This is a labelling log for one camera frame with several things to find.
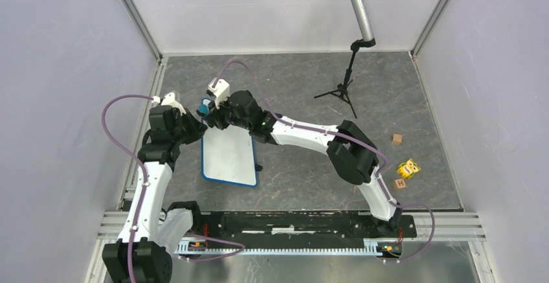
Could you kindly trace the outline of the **blue framed whiteboard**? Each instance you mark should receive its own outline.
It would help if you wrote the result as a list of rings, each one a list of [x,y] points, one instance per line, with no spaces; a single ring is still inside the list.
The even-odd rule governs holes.
[[[255,145],[247,130],[209,128],[201,139],[204,179],[244,187],[258,184]]]

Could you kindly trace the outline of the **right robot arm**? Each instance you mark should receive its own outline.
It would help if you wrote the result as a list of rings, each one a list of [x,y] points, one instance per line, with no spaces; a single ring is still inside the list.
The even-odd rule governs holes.
[[[250,91],[237,91],[222,102],[211,100],[199,106],[197,114],[211,128],[235,126],[262,144],[296,146],[327,155],[337,175],[364,196],[375,231],[391,236],[399,229],[400,204],[381,176],[387,160],[354,122],[323,126],[292,120],[261,108]]]

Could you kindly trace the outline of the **blue whiteboard eraser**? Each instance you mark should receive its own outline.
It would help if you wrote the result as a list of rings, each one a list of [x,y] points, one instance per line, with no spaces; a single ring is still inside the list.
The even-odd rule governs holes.
[[[200,116],[200,117],[205,117],[207,115],[210,114],[210,110],[209,110],[209,107],[207,104],[201,104],[198,108],[197,108],[197,114]]]

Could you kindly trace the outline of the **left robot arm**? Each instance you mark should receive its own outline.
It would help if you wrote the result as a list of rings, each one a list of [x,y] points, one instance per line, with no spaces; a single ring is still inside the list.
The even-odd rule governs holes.
[[[200,140],[207,127],[177,104],[151,108],[149,122],[137,154],[137,188],[128,218],[116,242],[102,252],[113,282],[169,282],[177,244],[203,229],[195,201],[174,203],[164,222],[160,214],[181,145]]]

